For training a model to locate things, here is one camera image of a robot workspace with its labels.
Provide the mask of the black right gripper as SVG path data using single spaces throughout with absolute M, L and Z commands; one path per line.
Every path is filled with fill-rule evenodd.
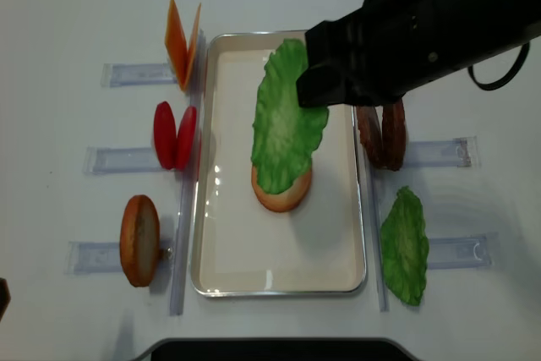
M 302 107 L 384 106 L 410 90 L 506 52 L 519 51 L 508 84 L 540 34 L 540 0 L 364 0 L 349 15 L 305 34 Z

